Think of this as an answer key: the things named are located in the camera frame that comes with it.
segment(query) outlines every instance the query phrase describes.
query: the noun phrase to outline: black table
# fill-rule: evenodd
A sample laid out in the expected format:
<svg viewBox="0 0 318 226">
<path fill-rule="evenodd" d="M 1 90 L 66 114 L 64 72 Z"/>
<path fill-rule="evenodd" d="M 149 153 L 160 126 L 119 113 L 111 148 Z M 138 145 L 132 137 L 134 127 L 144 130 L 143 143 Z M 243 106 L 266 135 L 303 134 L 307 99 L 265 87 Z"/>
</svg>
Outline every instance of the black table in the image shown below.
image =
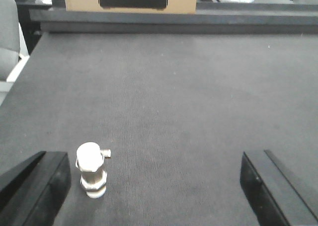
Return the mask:
<svg viewBox="0 0 318 226">
<path fill-rule="evenodd" d="M 317 189 L 317 36 L 45 34 L 0 108 L 0 173 L 68 151 L 55 226 L 258 225 L 243 150 L 271 149 Z M 75 169 L 112 150 L 103 198 Z"/>
</svg>

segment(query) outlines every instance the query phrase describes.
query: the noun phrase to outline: small white object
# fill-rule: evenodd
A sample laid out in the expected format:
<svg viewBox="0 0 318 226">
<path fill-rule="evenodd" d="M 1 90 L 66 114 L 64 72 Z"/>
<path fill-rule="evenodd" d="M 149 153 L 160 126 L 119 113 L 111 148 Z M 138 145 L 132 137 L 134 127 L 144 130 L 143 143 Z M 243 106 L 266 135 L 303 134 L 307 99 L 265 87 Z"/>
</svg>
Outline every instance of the small white object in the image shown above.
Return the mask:
<svg viewBox="0 0 318 226">
<path fill-rule="evenodd" d="M 81 171 L 80 184 L 90 198 L 101 197 L 107 181 L 104 159 L 111 157 L 111 151 L 101 150 L 98 144 L 89 142 L 82 144 L 76 154 L 75 166 Z"/>
<path fill-rule="evenodd" d="M 78 164 L 82 171 L 94 172 L 104 163 L 104 158 L 100 153 L 100 147 L 97 143 L 82 144 L 76 155 Z"/>
</svg>

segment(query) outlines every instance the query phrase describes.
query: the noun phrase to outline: white cap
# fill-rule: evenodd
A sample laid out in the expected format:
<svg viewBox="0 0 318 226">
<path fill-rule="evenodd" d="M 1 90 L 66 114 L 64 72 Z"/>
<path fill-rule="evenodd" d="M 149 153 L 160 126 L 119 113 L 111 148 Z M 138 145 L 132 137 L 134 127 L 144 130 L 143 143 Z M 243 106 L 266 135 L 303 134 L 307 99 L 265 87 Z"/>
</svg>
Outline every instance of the white cap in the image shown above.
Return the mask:
<svg viewBox="0 0 318 226">
<path fill-rule="evenodd" d="M 83 171 L 97 171 L 104 158 L 97 143 L 84 143 L 78 148 L 76 155 L 78 164 Z"/>
</svg>

